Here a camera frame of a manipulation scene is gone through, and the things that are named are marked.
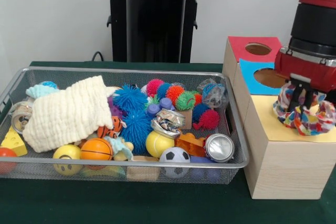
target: green spiky ball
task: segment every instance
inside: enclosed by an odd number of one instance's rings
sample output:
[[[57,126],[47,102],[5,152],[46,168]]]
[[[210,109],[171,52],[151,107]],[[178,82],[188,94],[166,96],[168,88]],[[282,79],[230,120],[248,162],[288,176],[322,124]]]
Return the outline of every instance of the green spiky ball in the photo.
[[[191,110],[195,105],[195,96],[193,92],[183,92],[176,101],[177,110]]]

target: tin can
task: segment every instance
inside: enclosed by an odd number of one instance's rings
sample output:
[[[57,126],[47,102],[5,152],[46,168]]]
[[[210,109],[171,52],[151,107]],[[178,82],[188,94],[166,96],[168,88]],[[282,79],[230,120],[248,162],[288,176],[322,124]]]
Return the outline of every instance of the tin can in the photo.
[[[166,137],[172,138],[172,139],[176,139],[181,135],[181,131],[179,129],[176,130],[166,130],[164,129],[160,123],[157,121],[156,118],[152,119],[151,121],[151,126],[153,128],[154,131],[158,132],[161,135],[164,135]]]
[[[156,118],[159,122],[167,119],[176,128],[183,127],[185,125],[185,116],[172,110],[162,109],[156,114]]]
[[[235,145],[232,139],[224,134],[209,136],[205,141],[204,148],[207,156],[217,163],[229,161],[235,152]]]
[[[22,134],[25,129],[33,112],[32,107],[33,103],[30,101],[18,102],[13,105],[9,114],[12,117],[12,127],[17,133]]]

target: circular hole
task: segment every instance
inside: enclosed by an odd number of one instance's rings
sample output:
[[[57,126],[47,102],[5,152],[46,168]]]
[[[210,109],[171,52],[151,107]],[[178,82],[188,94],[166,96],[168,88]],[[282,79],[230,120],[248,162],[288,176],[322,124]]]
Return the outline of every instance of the circular hole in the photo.
[[[254,78],[261,84],[270,88],[279,89],[286,83],[286,79],[277,75],[272,68],[263,68],[254,72]]]
[[[260,43],[249,43],[245,49],[253,55],[267,55],[272,51],[270,47]]]

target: yellow cheese toy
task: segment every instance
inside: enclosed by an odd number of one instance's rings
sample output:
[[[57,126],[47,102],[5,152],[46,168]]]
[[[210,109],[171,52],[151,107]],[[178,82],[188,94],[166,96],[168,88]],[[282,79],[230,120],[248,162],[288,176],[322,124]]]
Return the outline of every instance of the yellow cheese toy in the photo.
[[[5,139],[2,141],[0,147],[13,150],[18,157],[26,155],[28,153],[25,143],[22,141],[19,134],[17,134],[17,132],[12,127],[9,128]]]

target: wire mesh basket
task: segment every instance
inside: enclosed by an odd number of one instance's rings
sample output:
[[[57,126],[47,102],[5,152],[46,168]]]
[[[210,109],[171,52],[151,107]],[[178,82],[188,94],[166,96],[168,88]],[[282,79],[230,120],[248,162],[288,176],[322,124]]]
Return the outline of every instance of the wire mesh basket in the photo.
[[[166,183],[207,183],[229,184],[240,168],[248,164],[248,151],[242,125],[234,100],[230,81],[220,73],[209,72],[165,72],[165,71],[135,71],[114,69],[83,69],[83,68],[48,68],[29,67],[19,71],[0,96],[0,142],[9,130],[11,117],[8,110],[12,104],[26,98],[26,89],[43,81],[53,81],[60,89],[88,77],[103,77],[106,86],[122,86],[125,83],[137,84],[142,87],[154,78],[165,82],[183,83],[186,90],[196,90],[205,79],[212,78],[222,83],[227,92],[227,103],[217,108],[220,114],[219,126],[213,131],[183,130],[191,132],[197,138],[206,137],[214,133],[222,133],[231,137],[235,144],[235,154],[229,162],[220,163],[160,163],[138,161],[91,161],[79,159],[53,159],[54,151],[36,153],[26,143],[28,154],[23,157],[0,157],[0,173],[8,163],[16,163],[10,173],[0,175],[0,178],[27,179],[67,179],[67,180],[107,180],[107,181],[147,181]],[[88,165],[103,167],[100,170],[88,169]],[[75,175],[64,176],[55,170],[72,166],[82,166],[83,169]],[[174,170],[177,174],[183,172],[181,178],[165,176],[167,170]]]

